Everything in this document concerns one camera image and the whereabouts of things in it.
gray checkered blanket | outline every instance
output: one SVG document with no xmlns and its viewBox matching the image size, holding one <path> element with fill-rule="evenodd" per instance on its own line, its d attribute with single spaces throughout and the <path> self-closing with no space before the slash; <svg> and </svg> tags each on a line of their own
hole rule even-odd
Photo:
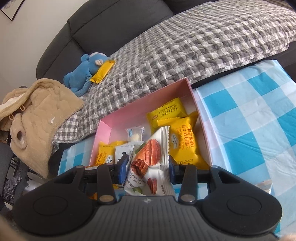
<svg viewBox="0 0 296 241">
<path fill-rule="evenodd" d="M 82 140 L 104 116 L 178 79 L 193 84 L 285 51 L 295 40 L 296 13 L 263 0 L 208 2 L 175 15 L 110 56 L 116 64 L 54 142 Z"/>
</svg>

sofa cushion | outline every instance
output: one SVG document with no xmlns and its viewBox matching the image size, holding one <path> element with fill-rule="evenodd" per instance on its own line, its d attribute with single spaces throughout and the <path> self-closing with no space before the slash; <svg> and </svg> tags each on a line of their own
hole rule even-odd
<svg viewBox="0 0 296 241">
<path fill-rule="evenodd" d="M 155 24 L 173 16 L 162 0 L 89 0 L 68 20 L 42 55 L 37 79 L 63 83 L 85 53 L 110 56 Z"/>
<path fill-rule="evenodd" d="M 72 39 L 69 23 L 66 23 L 40 58 L 37 79 L 49 78 L 63 83 L 64 76 L 80 64 L 83 54 L 85 52 Z"/>
<path fill-rule="evenodd" d="M 81 13 L 81 18 L 75 14 L 69 19 L 73 37 L 86 53 L 110 56 L 147 29 L 173 16 L 162 0 L 89 2 L 93 2 L 95 11 L 88 9 Z"/>
<path fill-rule="evenodd" d="M 205 2 L 215 2 L 216 0 L 164 0 L 174 14 L 186 11 Z"/>
</svg>

yellow snack bar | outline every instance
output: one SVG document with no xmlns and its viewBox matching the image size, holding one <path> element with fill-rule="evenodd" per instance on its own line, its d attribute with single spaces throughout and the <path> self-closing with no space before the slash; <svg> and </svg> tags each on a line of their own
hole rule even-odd
<svg viewBox="0 0 296 241">
<path fill-rule="evenodd" d="M 161 120 L 159 124 L 170 126 L 170 150 L 169 154 L 177 163 L 190 163 L 198 169 L 208 170 L 209 166 L 200 155 L 192 126 L 198 117 L 197 111 L 185 118 L 171 118 Z"/>
<path fill-rule="evenodd" d="M 99 84 L 105 78 L 114 64 L 114 60 L 105 61 L 99 68 L 98 72 L 90 79 L 90 81 Z"/>
<path fill-rule="evenodd" d="M 94 193 L 93 195 L 89 196 L 89 199 L 91 200 L 97 200 L 98 194 Z"/>
<path fill-rule="evenodd" d="M 180 98 L 175 98 L 168 103 L 162 105 L 158 109 L 147 113 L 147 119 L 150 124 L 151 133 L 153 134 L 158 126 L 158 121 L 161 119 L 169 119 L 175 117 L 187 117 L 187 113 Z"/>
<path fill-rule="evenodd" d="M 95 165 L 102 165 L 109 162 L 114 162 L 115 147 L 127 143 L 127 141 L 115 141 L 111 144 L 100 142 L 99 153 L 96 157 Z"/>
</svg>

blue checkered tablecloth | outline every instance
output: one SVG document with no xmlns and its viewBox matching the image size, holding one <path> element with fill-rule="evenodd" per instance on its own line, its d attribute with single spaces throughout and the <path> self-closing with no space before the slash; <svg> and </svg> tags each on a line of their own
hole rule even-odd
<svg viewBox="0 0 296 241">
<path fill-rule="evenodd" d="M 213 165 L 258 184 L 282 205 L 276 233 L 296 230 L 296 84 L 265 60 L 194 90 Z"/>
<path fill-rule="evenodd" d="M 95 136 L 91 136 L 64 150 L 59 165 L 58 175 L 75 166 L 89 166 L 91 151 L 94 145 L 94 138 Z"/>
</svg>

beige fleece jacket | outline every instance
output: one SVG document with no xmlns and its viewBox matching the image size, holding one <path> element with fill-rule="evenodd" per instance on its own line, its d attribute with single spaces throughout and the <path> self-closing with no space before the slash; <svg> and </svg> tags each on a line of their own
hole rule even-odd
<svg viewBox="0 0 296 241">
<path fill-rule="evenodd" d="M 10 131 L 12 151 L 46 178 L 53 137 L 82 106 L 83 101 L 60 82 L 40 79 L 28 89 L 15 89 L 5 96 L 0 105 L 0 130 Z"/>
</svg>

